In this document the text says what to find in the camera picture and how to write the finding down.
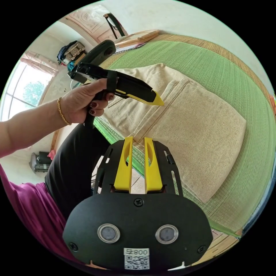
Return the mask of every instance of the book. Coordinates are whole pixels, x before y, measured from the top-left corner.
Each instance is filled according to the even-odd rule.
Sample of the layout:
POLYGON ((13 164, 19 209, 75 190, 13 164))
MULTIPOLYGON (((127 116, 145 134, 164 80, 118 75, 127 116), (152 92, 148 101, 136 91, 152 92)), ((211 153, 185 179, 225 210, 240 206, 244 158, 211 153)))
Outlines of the book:
POLYGON ((138 44, 129 45, 129 46, 121 47, 121 48, 118 47, 116 49, 116 52, 114 53, 114 55, 122 53, 122 52, 129 51, 129 50, 134 50, 134 49, 140 48, 140 47, 142 47, 145 44, 146 43, 138 43, 138 44))

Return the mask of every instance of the qr code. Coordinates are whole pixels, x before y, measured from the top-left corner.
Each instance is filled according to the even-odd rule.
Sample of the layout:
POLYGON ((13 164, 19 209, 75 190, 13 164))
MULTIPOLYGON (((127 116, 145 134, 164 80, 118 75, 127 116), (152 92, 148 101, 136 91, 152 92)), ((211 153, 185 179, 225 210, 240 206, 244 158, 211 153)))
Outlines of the qr code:
POLYGON ((150 269, 149 256, 125 256, 124 267, 125 269, 150 269))

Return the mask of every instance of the green mat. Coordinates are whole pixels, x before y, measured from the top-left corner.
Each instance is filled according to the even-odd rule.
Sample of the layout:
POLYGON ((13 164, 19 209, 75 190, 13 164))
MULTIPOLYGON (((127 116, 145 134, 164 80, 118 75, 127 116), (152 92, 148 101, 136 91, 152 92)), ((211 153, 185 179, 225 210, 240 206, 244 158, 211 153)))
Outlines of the green mat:
MULTIPOLYGON (((245 225, 260 202, 273 169, 276 125, 268 101, 253 80, 234 63, 212 51, 183 42, 147 43, 140 49, 126 52, 109 69, 157 63, 164 63, 199 82, 232 105, 247 121, 240 154, 216 194, 203 204, 183 189, 184 196, 205 212, 212 228, 237 236, 235 232, 245 225)), ((123 139, 100 118, 95 120, 95 125, 109 142, 123 139)), ((135 148, 133 166, 142 175, 143 165, 144 154, 135 148)))

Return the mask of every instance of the screw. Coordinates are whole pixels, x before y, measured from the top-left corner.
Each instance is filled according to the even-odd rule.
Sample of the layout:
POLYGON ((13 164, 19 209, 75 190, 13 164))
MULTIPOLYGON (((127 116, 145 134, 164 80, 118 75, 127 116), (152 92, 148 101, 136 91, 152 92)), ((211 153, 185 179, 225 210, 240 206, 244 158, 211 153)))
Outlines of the screw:
POLYGON ((201 254, 201 253, 203 253, 206 249, 207 249, 207 247, 206 247, 205 245, 202 245, 201 247, 199 247, 198 253, 201 254))
POLYGON ((143 200, 142 200, 141 198, 136 198, 136 199, 134 200, 134 205, 135 205, 136 207, 141 207, 143 204, 144 204, 144 202, 143 202, 143 200))
POLYGON ((78 251, 78 247, 74 244, 74 243, 69 243, 69 247, 70 247, 70 249, 71 250, 73 250, 73 251, 78 251))

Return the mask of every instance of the camera lens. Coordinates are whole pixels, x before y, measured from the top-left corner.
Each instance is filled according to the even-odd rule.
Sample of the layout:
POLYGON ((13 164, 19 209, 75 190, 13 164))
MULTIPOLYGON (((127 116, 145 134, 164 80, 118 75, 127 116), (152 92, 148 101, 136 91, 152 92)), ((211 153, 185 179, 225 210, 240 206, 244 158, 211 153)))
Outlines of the camera lens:
POLYGON ((109 49, 107 49, 107 50, 104 52, 105 55, 112 55, 112 53, 113 53, 113 49, 112 49, 112 48, 109 48, 109 49))
POLYGON ((109 223, 105 223, 105 224, 101 225, 98 228, 97 233, 98 233, 98 237, 100 238, 100 240, 102 240, 103 242, 106 242, 108 244, 113 244, 116 241, 118 241, 120 238, 119 229, 115 225, 109 224, 109 223))
POLYGON ((156 231, 155 238, 161 244, 171 244, 178 238, 178 230, 173 225, 163 225, 156 231))

